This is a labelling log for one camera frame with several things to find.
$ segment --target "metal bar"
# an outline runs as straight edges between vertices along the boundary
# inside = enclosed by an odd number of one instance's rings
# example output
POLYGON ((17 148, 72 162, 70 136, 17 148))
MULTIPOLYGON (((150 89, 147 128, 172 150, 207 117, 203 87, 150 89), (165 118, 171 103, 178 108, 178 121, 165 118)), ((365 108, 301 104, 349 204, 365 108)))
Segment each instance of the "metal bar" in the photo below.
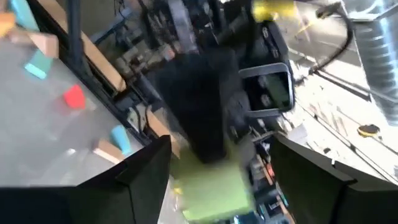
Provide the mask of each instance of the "metal bar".
POLYGON ((346 86, 346 85, 344 85, 344 84, 342 84, 342 83, 339 83, 339 82, 337 82, 337 81, 334 81, 333 79, 331 79, 331 78, 329 78, 329 77, 326 77, 326 76, 322 75, 322 74, 319 73, 319 72, 315 72, 314 74, 316 74, 316 75, 319 76, 320 78, 323 78, 324 80, 329 81, 330 83, 332 83, 332 84, 334 84, 334 85, 336 85, 336 86, 338 86, 338 87, 340 87, 340 88, 342 88, 342 89, 344 89, 344 90, 346 90, 346 91, 348 91, 348 92, 354 94, 355 96, 357 96, 357 97, 359 97, 359 98, 361 98, 361 99, 363 99, 363 100, 365 100, 365 101, 368 101, 368 102, 371 101, 371 96, 370 96, 370 94, 364 94, 364 93, 361 93, 361 92, 359 92, 359 91, 357 91, 357 90, 354 90, 353 88, 350 88, 350 87, 348 87, 348 86, 346 86))
POLYGON ((76 70, 83 71, 83 41, 80 29, 80 0, 67 1, 69 54, 76 70))
POLYGON ((383 100, 386 100, 386 101, 391 102, 391 103, 398 103, 398 100, 397 100, 397 99, 394 99, 394 98, 392 98, 392 97, 390 97, 390 96, 387 96, 387 95, 385 95, 385 94, 382 94, 382 93, 380 93, 380 92, 378 92, 378 91, 370 90, 370 89, 367 89, 367 88, 365 88, 365 87, 362 87, 362 86, 360 86, 360 85, 358 85, 358 84, 348 82, 348 81, 346 81, 346 80, 344 80, 344 79, 342 79, 342 78, 336 77, 336 76, 334 76, 334 75, 332 75, 332 74, 330 74, 330 73, 328 73, 328 72, 326 72, 326 71, 324 71, 324 70, 321 70, 321 72, 323 72, 323 73, 325 73, 325 74, 327 74, 327 75, 329 75, 329 76, 331 76, 331 77, 333 77, 333 78, 335 78, 335 79, 337 79, 337 80, 339 80, 339 81, 341 81, 341 82, 343 82, 343 83, 345 83, 345 84, 347 84, 347 85, 350 85, 350 86, 352 86, 352 87, 355 87, 355 88, 357 88, 357 89, 359 89, 359 90, 361 90, 361 91, 364 91, 364 92, 369 93, 369 94, 371 93, 371 94, 373 94, 373 95, 376 95, 376 96, 382 98, 383 100))
POLYGON ((198 46, 192 31, 192 23, 188 10, 182 0, 168 0, 169 8, 173 17, 175 30, 180 41, 183 53, 196 52, 198 46))

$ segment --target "red block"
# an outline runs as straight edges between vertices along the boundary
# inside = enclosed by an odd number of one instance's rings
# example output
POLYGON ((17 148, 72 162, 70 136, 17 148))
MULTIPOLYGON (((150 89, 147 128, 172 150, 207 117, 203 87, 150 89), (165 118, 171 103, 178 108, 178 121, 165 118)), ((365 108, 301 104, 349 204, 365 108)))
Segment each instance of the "red block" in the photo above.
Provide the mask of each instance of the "red block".
POLYGON ((63 94, 63 98, 67 102, 67 105, 72 109, 84 109, 85 108, 85 96, 83 90, 79 85, 73 85, 68 91, 63 94))

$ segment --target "screw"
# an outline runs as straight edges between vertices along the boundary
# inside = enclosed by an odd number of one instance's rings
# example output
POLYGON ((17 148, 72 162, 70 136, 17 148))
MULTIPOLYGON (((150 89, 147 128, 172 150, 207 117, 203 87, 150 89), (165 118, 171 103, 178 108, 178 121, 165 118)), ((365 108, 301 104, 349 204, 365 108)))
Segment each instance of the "screw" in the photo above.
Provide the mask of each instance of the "screw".
POLYGON ((266 27, 262 28, 262 35, 264 36, 264 38, 268 38, 268 29, 266 27))
POLYGON ((274 58, 277 58, 279 56, 277 49, 272 49, 272 54, 273 54, 274 58))

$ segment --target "metal pipe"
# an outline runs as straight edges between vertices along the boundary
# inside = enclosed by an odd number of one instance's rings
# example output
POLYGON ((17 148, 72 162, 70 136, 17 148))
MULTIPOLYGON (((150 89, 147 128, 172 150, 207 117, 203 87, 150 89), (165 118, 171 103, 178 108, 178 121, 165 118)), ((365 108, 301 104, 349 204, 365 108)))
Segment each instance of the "metal pipe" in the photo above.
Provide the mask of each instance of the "metal pipe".
POLYGON ((192 31, 192 23, 188 10, 182 0, 168 0, 169 8, 173 17, 175 30, 180 41, 183 53, 197 52, 195 35, 192 31))
POLYGON ((83 41, 80 28, 80 0, 67 1, 69 54, 77 70, 83 70, 83 41))
MULTIPOLYGON (((372 1, 343 0, 348 13, 372 1)), ((396 0, 379 0, 372 15, 353 19, 358 53, 376 105, 391 126, 398 126, 398 19, 396 0)))

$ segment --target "ductwork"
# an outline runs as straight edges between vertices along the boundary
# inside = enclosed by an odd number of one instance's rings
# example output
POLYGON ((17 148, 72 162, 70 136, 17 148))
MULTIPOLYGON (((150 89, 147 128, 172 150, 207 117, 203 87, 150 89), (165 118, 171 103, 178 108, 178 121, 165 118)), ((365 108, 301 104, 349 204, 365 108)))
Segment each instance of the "ductwork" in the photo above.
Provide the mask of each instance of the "ductwork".
POLYGON ((398 126, 397 0, 343 0, 369 87, 391 126, 398 126))

